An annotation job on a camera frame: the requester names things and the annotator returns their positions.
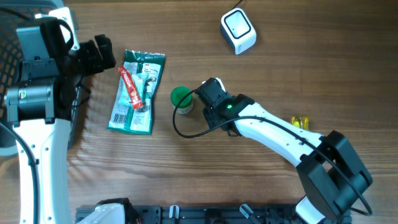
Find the Knorr stock cube jar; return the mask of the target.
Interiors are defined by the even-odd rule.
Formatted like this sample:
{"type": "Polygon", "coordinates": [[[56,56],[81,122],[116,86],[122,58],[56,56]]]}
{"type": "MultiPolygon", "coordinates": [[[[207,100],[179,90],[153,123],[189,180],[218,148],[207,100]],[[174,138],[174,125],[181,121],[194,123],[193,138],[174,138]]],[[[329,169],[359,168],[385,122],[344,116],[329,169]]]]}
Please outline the Knorr stock cube jar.
{"type": "Polygon", "coordinates": [[[177,109],[178,114],[187,114],[192,110],[193,98],[192,94],[187,96],[189,93],[190,89],[185,86],[178,86],[172,90],[170,99],[174,108],[180,103],[177,109]]]}

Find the red Nescafe stick sachet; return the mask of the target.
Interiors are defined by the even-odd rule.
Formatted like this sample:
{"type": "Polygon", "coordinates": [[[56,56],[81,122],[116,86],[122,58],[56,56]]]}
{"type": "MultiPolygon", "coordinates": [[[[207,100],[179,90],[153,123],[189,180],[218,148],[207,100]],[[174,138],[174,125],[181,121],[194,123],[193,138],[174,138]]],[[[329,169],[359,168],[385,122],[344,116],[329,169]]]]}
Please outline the red Nescafe stick sachet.
{"type": "Polygon", "coordinates": [[[131,74],[125,67],[118,67],[118,72],[123,80],[122,92],[119,105],[130,106],[138,110],[144,106],[144,81],[146,76],[143,73],[131,74]]]}

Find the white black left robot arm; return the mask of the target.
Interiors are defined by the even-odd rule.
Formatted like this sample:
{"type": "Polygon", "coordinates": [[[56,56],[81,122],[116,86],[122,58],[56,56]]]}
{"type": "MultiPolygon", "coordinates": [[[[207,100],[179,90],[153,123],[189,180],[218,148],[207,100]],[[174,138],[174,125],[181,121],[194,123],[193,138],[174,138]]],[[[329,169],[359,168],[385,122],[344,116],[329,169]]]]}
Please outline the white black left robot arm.
{"type": "Polygon", "coordinates": [[[113,68],[105,35],[79,42],[68,7],[27,18],[16,29],[20,79],[6,94],[8,131],[19,157],[21,223],[71,223],[67,151],[85,77],[113,68]]]}

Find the green 3M product package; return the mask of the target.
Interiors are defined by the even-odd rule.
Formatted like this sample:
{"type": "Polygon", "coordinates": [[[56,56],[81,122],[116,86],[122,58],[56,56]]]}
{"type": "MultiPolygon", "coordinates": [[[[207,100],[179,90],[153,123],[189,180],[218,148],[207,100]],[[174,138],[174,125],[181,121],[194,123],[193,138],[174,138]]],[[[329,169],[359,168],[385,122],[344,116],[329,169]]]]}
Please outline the green 3M product package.
{"type": "Polygon", "coordinates": [[[133,109],[124,80],[119,79],[108,130],[127,134],[151,134],[153,125],[153,104],[162,78],[165,55],[152,52],[126,50],[123,67],[131,74],[137,87],[143,107],[133,109]]]}

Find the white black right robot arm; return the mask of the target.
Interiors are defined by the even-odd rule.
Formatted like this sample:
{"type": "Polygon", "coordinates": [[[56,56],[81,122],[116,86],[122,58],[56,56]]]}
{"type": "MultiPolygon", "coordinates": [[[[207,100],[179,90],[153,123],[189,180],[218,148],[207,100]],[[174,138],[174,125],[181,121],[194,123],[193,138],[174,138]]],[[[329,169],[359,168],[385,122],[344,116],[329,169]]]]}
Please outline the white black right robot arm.
{"type": "Polygon", "coordinates": [[[338,131],[324,136],[297,128],[246,95],[230,95],[217,78],[203,82],[195,94],[205,105],[203,113],[211,128],[253,139],[296,168],[305,192],[295,206],[302,221],[340,221],[372,184],[354,147],[338,131]]]}

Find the yellow dish soap bottle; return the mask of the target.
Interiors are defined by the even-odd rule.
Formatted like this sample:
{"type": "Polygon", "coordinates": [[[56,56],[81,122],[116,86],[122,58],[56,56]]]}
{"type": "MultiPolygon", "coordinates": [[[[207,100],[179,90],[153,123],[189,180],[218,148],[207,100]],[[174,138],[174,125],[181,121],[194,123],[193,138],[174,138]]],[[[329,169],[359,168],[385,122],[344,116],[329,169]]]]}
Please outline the yellow dish soap bottle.
{"type": "Polygon", "coordinates": [[[290,122],[297,128],[304,129],[306,131],[309,130],[309,118],[308,116],[300,115],[293,116],[290,122]]]}

